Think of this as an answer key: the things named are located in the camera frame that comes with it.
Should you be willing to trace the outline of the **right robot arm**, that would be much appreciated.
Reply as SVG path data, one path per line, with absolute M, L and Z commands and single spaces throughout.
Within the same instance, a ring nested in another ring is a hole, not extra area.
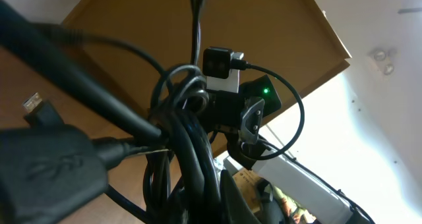
M 225 134 L 228 154 L 234 160 L 280 188 L 321 223 L 373 222 L 359 205 L 296 159 L 287 154 L 266 158 L 277 149 L 259 138 L 261 120 L 282 106 L 268 76 L 243 84 L 238 75 L 226 79 L 209 76 L 206 82 L 210 102 L 202 119 L 213 131 Z

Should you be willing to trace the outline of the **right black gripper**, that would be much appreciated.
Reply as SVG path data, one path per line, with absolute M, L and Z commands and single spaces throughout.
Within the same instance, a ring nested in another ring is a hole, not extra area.
M 227 91 L 207 90 L 209 101 L 198 120 L 206 133 L 238 134 L 247 144 L 256 144 L 260 128 L 264 99 L 247 97 Z

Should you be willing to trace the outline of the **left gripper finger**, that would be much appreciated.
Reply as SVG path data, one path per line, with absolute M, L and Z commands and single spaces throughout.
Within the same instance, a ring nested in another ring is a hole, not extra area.
M 260 221 L 249 209 L 234 179 L 225 169 L 220 173 L 220 194 L 222 223 L 260 224 Z

